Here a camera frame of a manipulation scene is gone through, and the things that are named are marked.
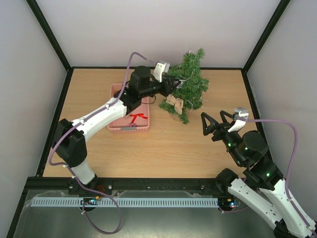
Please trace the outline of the beige felt ornament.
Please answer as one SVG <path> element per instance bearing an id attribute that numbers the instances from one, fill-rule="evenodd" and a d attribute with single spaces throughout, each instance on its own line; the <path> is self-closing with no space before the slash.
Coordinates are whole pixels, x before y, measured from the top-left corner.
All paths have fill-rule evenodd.
<path id="1" fill-rule="evenodd" d="M 184 102 L 181 98 L 176 98 L 173 95 L 168 95 L 166 98 L 166 103 L 168 103 L 169 105 L 174 106 L 175 111 L 181 115 L 183 112 L 183 105 Z"/>

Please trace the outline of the small green christmas tree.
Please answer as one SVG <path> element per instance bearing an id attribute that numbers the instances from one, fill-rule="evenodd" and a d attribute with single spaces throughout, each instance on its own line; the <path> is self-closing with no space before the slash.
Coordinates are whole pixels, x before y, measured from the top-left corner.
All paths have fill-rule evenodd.
<path id="1" fill-rule="evenodd" d="M 201 60 L 205 56 L 203 48 L 196 52 L 188 51 L 183 55 L 182 62 L 174 65 L 168 75 L 181 80 L 176 90 L 163 99 L 159 107 L 176 116 L 183 124 L 188 124 L 187 113 L 196 111 L 203 106 L 203 93 L 209 88 L 209 80 L 202 76 Z"/>

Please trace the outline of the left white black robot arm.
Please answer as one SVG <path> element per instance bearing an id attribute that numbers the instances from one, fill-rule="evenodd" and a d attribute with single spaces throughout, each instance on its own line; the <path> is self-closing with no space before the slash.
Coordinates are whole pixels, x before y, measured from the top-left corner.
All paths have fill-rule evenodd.
<path id="1" fill-rule="evenodd" d="M 57 154 L 62 158 L 60 165 L 67 168 L 78 185 L 88 192 L 96 192 L 92 186 L 97 175 L 87 161 L 87 141 L 98 131 L 113 121 L 132 113 L 142 104 L 142 99 L 157 94 L 168 96 L 181 84 L 181 79 L 167 74 L 169 66 L 157 63 L 154 70 L 147 66 L 138 66 L 132 73 L 126 72 L 121 89 L 105 104 L 78 119 L 58 122 L 48 156 L 51 166 L 52 158 Z"/>

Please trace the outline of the pink plastic basket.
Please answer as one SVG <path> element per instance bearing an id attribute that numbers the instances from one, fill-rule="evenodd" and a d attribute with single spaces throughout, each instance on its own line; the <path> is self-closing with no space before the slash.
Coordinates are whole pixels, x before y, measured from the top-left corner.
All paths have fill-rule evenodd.
<path id="1" fill-rule="evenodd" d="M 150 127 L 150 110 L 149 97 L 143 98 L 141 105 L 135 109 L 131 114 L 143 113 L 148 119 L 137 118 L 135 123 L 137 127 L 130 127 L 132 117 L 130 115 L 119 118 L 107 125 L 107 128 L 112 133 L 140 133 L 148 132 Z"/>

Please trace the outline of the clear led string lights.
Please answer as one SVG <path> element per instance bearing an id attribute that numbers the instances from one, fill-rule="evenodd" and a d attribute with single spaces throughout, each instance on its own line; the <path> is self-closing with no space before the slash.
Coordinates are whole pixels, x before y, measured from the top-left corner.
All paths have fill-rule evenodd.
<path id="1" fill-rule="evenodd" d="M 181 98 L 185 103 L 188 103 L 190 109 L 196 109 L 197 102 L 201 97 L 201 60 L 205 56 L 203 48 L 196 52 L 187 52 L 183 55 L 181 63 L 181 78 L 185 80 L 183 86 L 180 88 Z"/>

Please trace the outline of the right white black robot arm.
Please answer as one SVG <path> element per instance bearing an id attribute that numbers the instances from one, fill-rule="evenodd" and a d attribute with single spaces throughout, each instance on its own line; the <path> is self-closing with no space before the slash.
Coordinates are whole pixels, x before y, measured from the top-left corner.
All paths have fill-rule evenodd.
<path id="1" fill-rule="evenodd" d="M 230 194 L 256 212 L 273 229 L 277 238 L 310 238 L 317 236 L 317 222 L 300 206 L 284 176 L 267 154 L 269 145 L 260 132 L 239 131 L 249 122 L 245 108 L 235 108 L 232 114 L 220 111 L 222 122 L 201 113 L 203 134 L 212 134 L 212 141 L 222 141 L 237 166 L 243 167 L 245 178 L 230 169 L 221 171 L 216 189 Z"/>

